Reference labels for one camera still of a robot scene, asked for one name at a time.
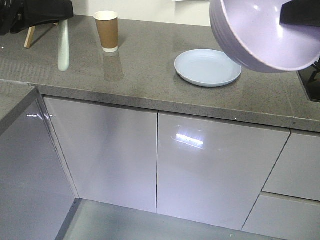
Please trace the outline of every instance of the glossy cabinet door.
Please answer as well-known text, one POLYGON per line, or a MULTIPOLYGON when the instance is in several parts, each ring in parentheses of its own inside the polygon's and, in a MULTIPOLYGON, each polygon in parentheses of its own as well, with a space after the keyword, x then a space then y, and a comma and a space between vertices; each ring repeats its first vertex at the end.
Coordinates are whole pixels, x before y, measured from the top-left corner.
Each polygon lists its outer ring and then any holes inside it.
POLYGON ((74 199, 34 102, 0 136, 0 239, 54 240, 74 199))
POLYGON ((241 230, 289 131, 159 113, 157 213, 241 230))
POLYGON ((320 239, 319 202, 272 195, 259 196, 243 231, 284 240, 320 239))
POLYGON ((156 111, 44 101, 80 198, 156 211, 156 111))
POLYGON ((293 130, 264 192, 320 201, 320 134, 293 130))

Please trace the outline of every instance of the kitchen counter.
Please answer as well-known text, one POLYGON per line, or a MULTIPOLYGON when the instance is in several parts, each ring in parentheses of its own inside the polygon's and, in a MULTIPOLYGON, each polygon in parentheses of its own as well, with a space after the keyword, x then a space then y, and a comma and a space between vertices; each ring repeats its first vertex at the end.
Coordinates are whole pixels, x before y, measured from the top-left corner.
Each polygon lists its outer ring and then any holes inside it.
POLYGON ((0 79, 29 83, 42 95, 320 132, 320 103, 309 101, 296 72, 242 68, 236 81, 214 88, 180 78, 179 54, 221 51, 210 27, 120 19, 119 51, 111 56, 102 51, 93 17, 68 23, 67 71, 58 70, 58 29, 48 24, 36 27, 30 49, 27 30, 0 37, 0 79))

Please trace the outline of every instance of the floor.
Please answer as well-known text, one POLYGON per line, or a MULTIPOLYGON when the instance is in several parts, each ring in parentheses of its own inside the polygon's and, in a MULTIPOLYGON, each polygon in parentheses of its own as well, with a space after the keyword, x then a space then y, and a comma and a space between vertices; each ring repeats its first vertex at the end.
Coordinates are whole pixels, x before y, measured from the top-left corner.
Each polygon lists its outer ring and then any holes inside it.
POLYGON ((77 199, 56 240, 275 240, 160 214, 77 199))

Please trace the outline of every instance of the wooden stool leg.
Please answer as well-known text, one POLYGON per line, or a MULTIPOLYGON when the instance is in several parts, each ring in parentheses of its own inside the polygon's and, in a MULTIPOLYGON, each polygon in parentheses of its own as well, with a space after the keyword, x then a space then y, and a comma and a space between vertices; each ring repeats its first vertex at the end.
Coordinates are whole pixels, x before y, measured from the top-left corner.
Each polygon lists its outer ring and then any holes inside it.
POLYGON ((28 31, 28 34, 26 36, 25 43, 24 43, 24 47, 26 49, 31 48, 31 43, 34 38, 35 29, 36 29, 35 26, 29 27, 29 31, 28 31))

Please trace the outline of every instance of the stack of bowls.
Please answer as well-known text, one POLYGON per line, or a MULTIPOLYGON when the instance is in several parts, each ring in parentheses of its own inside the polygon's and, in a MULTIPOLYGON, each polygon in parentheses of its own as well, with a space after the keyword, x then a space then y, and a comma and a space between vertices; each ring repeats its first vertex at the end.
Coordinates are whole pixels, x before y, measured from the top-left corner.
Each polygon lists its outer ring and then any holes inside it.
POLYGON ((280 24, 288 0, 211 0, 210 23, 222 50, 256 72, 299 71, 320 56, 320 27, 280 24))

